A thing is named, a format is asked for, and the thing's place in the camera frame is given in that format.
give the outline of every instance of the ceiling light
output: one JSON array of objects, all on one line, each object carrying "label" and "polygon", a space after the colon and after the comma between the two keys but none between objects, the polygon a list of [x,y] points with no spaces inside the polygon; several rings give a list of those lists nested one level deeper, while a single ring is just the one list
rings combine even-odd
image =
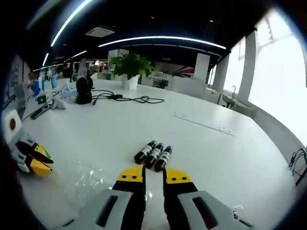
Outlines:
[{"label": "ceiling light", "polygon": [[207,45],[211,45],[211,46],[215,46],[215,47],[219,47],[221,49],[226,49],[226,47],[224,46],[220,46],[211,42],[206,42],[206,41],[202,41],[202,40],[198,40],[198,39],[193,39],[193,38],[187,38],[187,37],[174,37],[174,36],[145,36],[145,37],[132,37],[132,38],[126,38],[126,39],[121,39],[118,41],[114,41],[114,42],[108,42],[105,44],[101,44],[98,47],[103,47],[103,46],[107,46],[110,44],[114,44],[114,43],[118,43],[118,42],[126,42],[126,41],[132,41],[132,40],[140,40],[140,39],[178,39],[178,40],[186,40],[186,41],[192,41],[192,42],[199,42],[199,43],[203,43],[203,44],[207,44]]},{"label": "ceiling light", "polygon": [[84,54],[84,53],[86,53],[87,51],[85,50],[85,51],[83,51],[83,52],[81,52],[81,53],[79,53],[79,54],[76,54],[75,56],[72,56],[71,58],[74,58],[74,57],[76,57],[76,56],[79,56],[79,55],[81,55],[81,54]]},{"label": "ceiling light", "polygon": [[48,55],[49,55],[49,53],[46,54],[46,57],[45,57],[44,62],[43,62],[43,66],[44,66],[45,63],[46,63],[46,60],[47,60]]},{"label": "ceiling light", "polygon": [[54,37],[52,43],[51,43],[51,47],[54,46],[55,42],[57,41],[57,39],[59,38],[59,36],[61,35],[61,33],[63,32],[63,30],[65,29],[65,27],[68,25],[68,23],[74,18],[74,16],[76,16],[77,13],[79,13],[80,10],[82,10],[88,3],[90,3],[92,0],[85,0],[77,9],[75,9],[74,12],[72,12],[72,14],[69,16],[69,18],[66,20],[66,22],[64,22],[63,26],[60,28],[60,30],[58,31],[57,35]]}]

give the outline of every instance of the faucet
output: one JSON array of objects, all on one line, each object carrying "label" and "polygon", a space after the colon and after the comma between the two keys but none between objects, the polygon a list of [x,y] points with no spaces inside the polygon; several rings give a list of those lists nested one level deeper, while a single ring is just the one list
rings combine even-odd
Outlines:
[{"label": "faucet", "polygon": [[231,97],[232,97],[232,99],[234,99],[234,97],[235,97],[235,93],[236,93],[236,86],[235,86],[235,85],[233,85],[231,88],[233,88],[233,87],[235,88],[235,90],[234,90],[234,91],[233,91],[233,93],[232,93],[232,96],[231,96]]}]

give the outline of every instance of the ceiling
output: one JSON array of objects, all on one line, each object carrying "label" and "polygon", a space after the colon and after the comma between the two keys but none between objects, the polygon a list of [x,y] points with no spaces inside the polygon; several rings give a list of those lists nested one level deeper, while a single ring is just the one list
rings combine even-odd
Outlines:
[{"label": "ceiling", "polygon": [[[107,59],[108,51],[118,48],[132,50],[151,61],[163,60],[186,66],[195,65],[200,52],[210,55],[210,64],[215,65],[242,37],[254,30],[254,25],[269,8],[259,0],[189,0],[180,3],[177,0],[92,0],[50,47],[59,28],[83,1],[49,0],[47,6],[42,7],[37,21],[32,23],[20,43],[20,53],[30,68],[40,68],[46,53],[49,53],[45,64],[48,66],[85,50],[86,53],[73,60]],[[95,27],[114,33],[103,38],[85,35]],[[98,47],[120,39],[152,35],[199,39],[225,46],[226,50],[174,39],[140,39]]]}]

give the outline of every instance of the table surface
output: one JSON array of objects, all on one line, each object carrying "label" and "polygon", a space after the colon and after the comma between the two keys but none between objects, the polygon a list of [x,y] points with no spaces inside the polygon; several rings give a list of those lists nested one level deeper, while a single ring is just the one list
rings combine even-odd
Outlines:
[{"label": "table surface", "polygon": [[[176,92],[143,85],[124,91],[120,86],[118,81],[94,82],[95,89],[130,98],[148,95],[165,102],[99,99],[95,106],[69,104],[66,110],[50,110],[23,122],[55,162],[50,176],[20,175],[26,200],[46,227],[78,217],[76,207],[103,187],[112,186],[123,170],[136,166],[133,156],[151,140],[171,145],[174,149],[168,166],[188,173],[199,190],[227,206],[241,205],[238,215],[256,229],[272,229],[289,211],[295,201],[295,184],[287,163],[251,118]],[[28,104],[25,115],[37,107],[34,100]],[[75,189],[84,172],[103,175],[103,186],[90,179],[89,184]],[[142,229],[169,229],[162,178],[162,173],[146,170],[151,198]]]}]

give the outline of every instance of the white flower pot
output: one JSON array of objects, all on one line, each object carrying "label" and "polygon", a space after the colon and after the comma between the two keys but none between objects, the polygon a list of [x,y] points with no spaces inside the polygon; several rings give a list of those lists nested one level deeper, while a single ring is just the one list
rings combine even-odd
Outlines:
[{"label": "white flower pot", "polygon": [[138,86],[139,75],[136,75],[128,80],[127,75],[121,76],[121,87],[125,90],[136,90]]}]

